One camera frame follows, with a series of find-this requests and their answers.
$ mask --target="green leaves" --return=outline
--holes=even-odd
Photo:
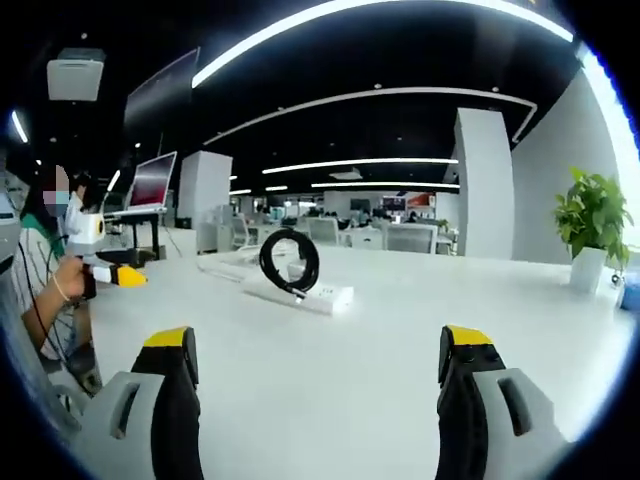
[[[633,218],[624,209],[626,200],[615,178],[590,175],[575,167],[570,170],[574,185],[566,197],[555,196],[558,234],[571,247],[572,258],[584,247],[600,248],[624,268],[629,249],[622,243],[622,229],[625,219],[633,225]]]

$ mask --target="white flower pot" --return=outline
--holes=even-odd
[[[607,252],[585,247],[573,260],[569,285],[577,292],[593,295],[598,288]]]

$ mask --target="ceiling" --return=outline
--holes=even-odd
[[[64,9],[20,2],[16,22],[25,20],[27,28],[19,34],[2,33],[3,45],[11,45],[7,57],[13,68],[0,106],[5,118],[12,109],[20,110],[30,137],[28,145],[8,142],[13,165],[28,174],[38,158],[108,179],[124,157],[132,155],[135,163],[155,156],[159,137],[125,139],[122,133],[131,91],[195,47],[201,47],[202,67],[256,31],[319,3],[194,0],[181,2],[176,10],[174,4],[150,9],[146,2],[132,1],[126,12],[103,6],[93,12],[86,6]],[[566,27],[548,2],[512,3]],[[99,47],[106,53],[98,101],[51,102],[47,61],[63,47],[77,46]],[[238,176],[232,189],[258,193],[266,186],[287,185],[290,192],[307,192],[311,183],[335,181],[329,173],[350,167],[261,172],[330,160],[451,158],[458,107],[501,111],[510,138],[531,110],[504,99],[461,95],[459,89],[492,92],[497,87],[501,94],[536,104],[538,110],[522,138],[577,69],[572,44],[504,13],[415,0],[352,8],[283,32],[223,67],[193,90],[191,105],[178,125],[163,132],[162,148],[176,149],[181,157],[203,148],[232,156],[233,174]],[[451,91],[408,93],[408,87]],[[404,93],[380,95],[401,88]],[[306,102],[365,91],[376,94],[288,111]],[[224,135],[275,112],[275,118]],[[141,143],[139,149],[133,147],[135,141]],[[438,183],[446,165],[358,168],[363,181]]]

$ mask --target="white power strip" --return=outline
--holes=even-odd
[[[320,282],[306,292],[305,298],[298,298],[276,287],[262,272],[246,278],[242,282],[242,289],[249,295],[323,315],[340,313],[353,301],[353,287],[336,287]]]

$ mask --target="bracelet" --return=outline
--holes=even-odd
[[[62,298],[64,299],[64,301],[65,301],[65,302],[68,302],[68,301],[69,301],[69,297],[67,297],[67,296],[63,293],[62,289],[60,288],[60,284],[58,283],[58,279],[56,278],[55,274],[54,274],[54,275],[51,275],[51,278],[53,278],[53,283],[55,283],[55,284],[56,284],[56,288],[58,289],[58,292],[60,292],[60,295],[62,295]]]

